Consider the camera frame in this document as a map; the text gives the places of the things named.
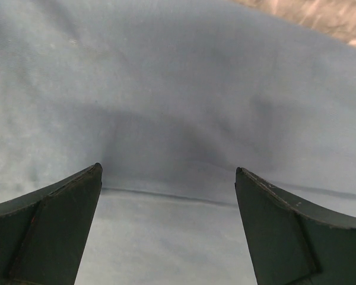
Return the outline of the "blue t shirt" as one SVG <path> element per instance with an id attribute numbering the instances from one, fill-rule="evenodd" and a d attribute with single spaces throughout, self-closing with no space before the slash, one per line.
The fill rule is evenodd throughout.
<path id="1" fill-rule="evenodd" d="M 78 284 L 255 284 L 237 167 L 356 217 L 356 49 L 229 1 L 0 1 L 0 202 L 97 162 Z"/>

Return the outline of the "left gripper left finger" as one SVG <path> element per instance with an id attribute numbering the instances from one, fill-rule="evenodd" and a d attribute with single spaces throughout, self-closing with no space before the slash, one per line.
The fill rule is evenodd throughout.
<path id="1" fill-rule="evenodd" d="M 101 164 L 0 203 L 0 284 L 74 284 L 102 186 Z"/>

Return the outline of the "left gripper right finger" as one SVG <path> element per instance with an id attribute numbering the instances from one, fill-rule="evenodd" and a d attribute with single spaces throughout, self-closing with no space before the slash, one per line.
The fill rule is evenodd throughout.
<path id="1" fill-rule="evenodd" d="M 314 204 L 241 167 L 235 190 L 259 285 L 356 284 L 356 217 Z"/>

